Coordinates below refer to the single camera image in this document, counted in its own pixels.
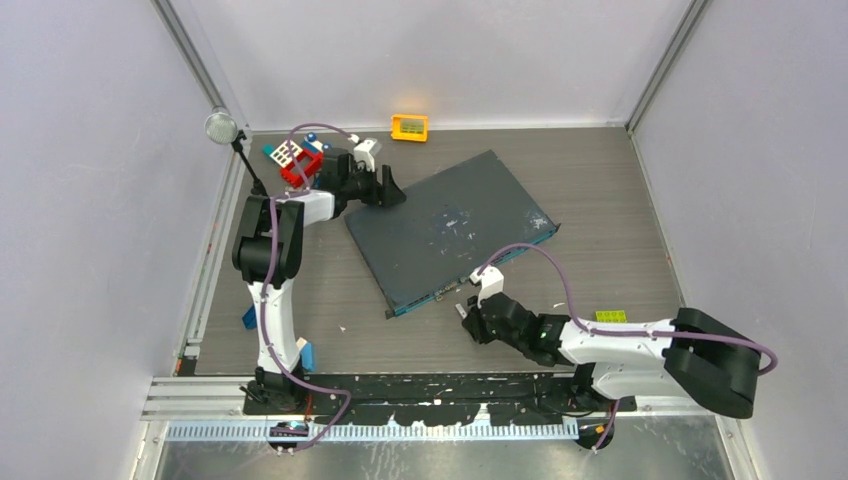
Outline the dark grey network switch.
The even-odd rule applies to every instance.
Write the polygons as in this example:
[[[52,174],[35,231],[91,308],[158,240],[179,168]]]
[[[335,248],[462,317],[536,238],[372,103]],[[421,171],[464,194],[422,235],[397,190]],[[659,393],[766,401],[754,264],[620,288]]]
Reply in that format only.
[[[398,206],[363,207],[344,218],[385,298],[387,318],[467,282],[486,260],[509,259],[503,247],[538,245],[559,229],[492,150],[404,192]]]

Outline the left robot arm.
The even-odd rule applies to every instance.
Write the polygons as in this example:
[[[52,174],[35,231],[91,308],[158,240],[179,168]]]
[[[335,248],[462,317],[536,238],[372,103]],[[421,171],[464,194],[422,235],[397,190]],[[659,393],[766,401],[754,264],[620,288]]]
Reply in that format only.
[[[318,188],[277,197],[247,197],[232,261],[251,294],[259,336],[254,378],[243,388],[249,400],[293,414],[313,390],[303,378],[303,348],[296,339],[293,316],[293,286],[302,264],[304,231],[339,217],[351,201],[383,208],[405,201],[390,167],[376,165],[377,149],[372,139],[352,150],[327,149]]]

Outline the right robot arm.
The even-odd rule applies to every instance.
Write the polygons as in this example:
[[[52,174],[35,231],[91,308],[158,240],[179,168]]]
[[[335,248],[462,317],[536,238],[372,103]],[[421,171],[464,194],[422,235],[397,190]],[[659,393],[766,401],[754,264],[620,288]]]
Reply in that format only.
[[[536,314],[503,293],[468,300],[463,328],[479,344],[503,342],[545,367],[572,366],[571,397],[584,410],[631,396],[689,398],[725,417],[754,412],[764,347],[701,310],[648,323],[604,324]]]

